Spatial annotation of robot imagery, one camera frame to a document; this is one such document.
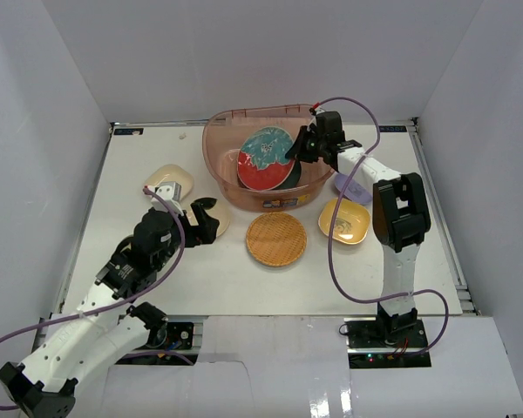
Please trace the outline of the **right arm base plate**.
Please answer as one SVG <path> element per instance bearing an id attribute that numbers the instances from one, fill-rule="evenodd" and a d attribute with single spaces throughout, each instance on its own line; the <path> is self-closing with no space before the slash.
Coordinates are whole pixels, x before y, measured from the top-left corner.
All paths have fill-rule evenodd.
<path id="1" fill-rule="evenodd" d="M 423 321 L 393 334 L 386 333 L 375 319 L 345 319 L 338 333 L 346 338 L 352 354 L 416 353 L 428 346 Z"/>

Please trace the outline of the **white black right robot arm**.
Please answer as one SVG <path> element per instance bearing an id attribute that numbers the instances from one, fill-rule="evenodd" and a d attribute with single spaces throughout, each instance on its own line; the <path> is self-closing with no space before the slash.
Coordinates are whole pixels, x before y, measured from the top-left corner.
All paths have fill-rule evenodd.
<path id="1" fill-rule="evenodd" d="M 380 143 L 379 128 L 374 145 L 366 150 L 355 140 L 346 139 L 338 112 L 320 111 L 316 105 L 309 112 L 312 121 L 300 128 L 286 157 L 305 163 L 321 160 L 347 180 L 360 173 L 361 179 L 372 187 L 372 227 L 384 255 L 381 296 L 358 299 L 341 288 L 333 266 L 332 239 L 328 239 L 331 279 L 345 299 L 377 306 L 377 339 L 386 347 L 396 347 L 418 320 L 414 301 L 416 259 L 431 229 L 424 182 L 419 174 L 402 174 L 372 156 Z"/>

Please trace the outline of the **dark teal round plate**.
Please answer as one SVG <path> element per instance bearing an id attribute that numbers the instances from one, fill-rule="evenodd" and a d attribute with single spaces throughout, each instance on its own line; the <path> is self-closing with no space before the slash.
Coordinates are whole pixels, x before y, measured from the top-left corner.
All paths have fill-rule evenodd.
<path id="1" fill-rule="evenodd" d="M 237 165 L 239 184 L 258 192 L 293 188 L 299 183 L 301 174 L 299 162 L 289 162 L 285 165 L 273 163 L 265 169 L 258 169 L 249 161 L 239 162 Z"/>

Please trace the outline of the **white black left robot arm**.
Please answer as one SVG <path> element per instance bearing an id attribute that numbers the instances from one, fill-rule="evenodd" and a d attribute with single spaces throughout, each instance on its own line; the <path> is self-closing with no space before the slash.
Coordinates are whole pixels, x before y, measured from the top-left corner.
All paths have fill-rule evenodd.
<path id="1" fill-rule="evenodd" d="M 158 274 L 182 249 L 215 241 L 218 219 L 202 204 L 185 213 L 150 209 L 99 271 L 78 309 L 18 363 L 0 368 L 0 382 L 29 417 L 66 417 L 77 393 L 134 349 L 158 347 L 166 339 L 166 314 L 141 298 Z"/>

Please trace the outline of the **cream square dish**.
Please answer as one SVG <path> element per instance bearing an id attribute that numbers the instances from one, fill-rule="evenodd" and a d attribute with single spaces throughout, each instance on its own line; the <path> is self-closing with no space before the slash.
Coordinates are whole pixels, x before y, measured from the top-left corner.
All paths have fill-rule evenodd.
<path id="1" fill-rule="evenodd" d="M 194 177 L 179 165 L 163 165 L 145 181 L 145 186 L 158 188 L 161 183 L 174 181 L 181 186 L 180 199 L 184 199 L 194 188 Z"/>

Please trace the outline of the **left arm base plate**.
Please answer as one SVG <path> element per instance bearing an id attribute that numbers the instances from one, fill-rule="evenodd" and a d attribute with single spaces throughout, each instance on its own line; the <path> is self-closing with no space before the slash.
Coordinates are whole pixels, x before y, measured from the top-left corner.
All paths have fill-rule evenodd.
<path id="1" fill-rule="evenodd" d="M 168 322 L 154 338 L 117 365 L 193 366 L 197 361 L 193 322 Z"/>

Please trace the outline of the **red and teal plate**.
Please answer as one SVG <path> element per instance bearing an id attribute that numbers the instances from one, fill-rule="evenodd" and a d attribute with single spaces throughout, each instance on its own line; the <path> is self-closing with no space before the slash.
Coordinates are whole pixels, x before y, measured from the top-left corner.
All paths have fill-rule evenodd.
<path id="1" fill-rule="evenodd" d="M 292 145 L 290 134 L 281 127 L 266 126 L 255 131 L 238 152 L 238 179 L 254 191 L 270 191 L 280 186 L 295 164 L 286 157 Z"/>

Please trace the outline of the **purple square dish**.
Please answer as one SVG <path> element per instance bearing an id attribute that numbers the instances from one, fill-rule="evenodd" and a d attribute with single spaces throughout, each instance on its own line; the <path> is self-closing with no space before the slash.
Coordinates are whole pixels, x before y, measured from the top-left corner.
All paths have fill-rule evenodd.
<path id="1" fill-rule="evenodd" d="M 340 192 L 343 189 L 343 186 L 346 182 L 347 176 L 337 173 L 334 177 L 334 186 Z M 352 179 L 345 192 L 343 197 L 355 203 L 358 203 L 363 206 L 367 206 L 372 202 L 371 194 L 354 179 Z"/>

